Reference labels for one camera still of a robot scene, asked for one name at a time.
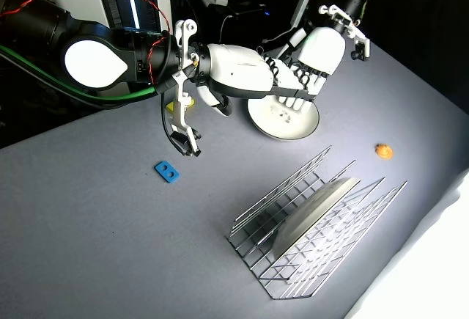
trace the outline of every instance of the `plate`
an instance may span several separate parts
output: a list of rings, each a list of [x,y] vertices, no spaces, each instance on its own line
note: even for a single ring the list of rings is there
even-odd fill
[[[278,229],[272,251],[283,257],[317,222],[360,182],[358,178],[341,178],[326,183],[298,207]]]
[[[320,113],[314,105],[306,111],[293,110],[279,103],[275,95],[249,99],[248,111],[260,131],[277,139],[293,140],[309,136],[320,123]]]

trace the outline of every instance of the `table surface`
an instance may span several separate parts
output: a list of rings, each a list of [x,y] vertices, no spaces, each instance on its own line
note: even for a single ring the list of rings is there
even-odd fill
[[[320,126],[280,142],[198,105],[198,158],[179,155],[159,100],[100,112],[0,150],[1,318],[342,318],[468,165],[469,117],[378,47],[345,56]],[[392,146],[390,161],[374,153]],[[327,146],[320,174],[408,186],[313,298],[273,301],[226,240],[232,220]],[[153,166],[181,173],[168,184]]]

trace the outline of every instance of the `metal wire rack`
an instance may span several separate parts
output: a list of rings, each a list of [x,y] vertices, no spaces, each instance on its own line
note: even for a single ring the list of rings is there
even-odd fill
[[[331,147],[312,158],[234,220],[228,241],[273,299],[313,296],[407,182],[377,199],[370,195],[385,178],[352,191],[276,258],[271,252],[283,221],[326,182],[316,173]],[[352,161],[329,182],[343,175]]]

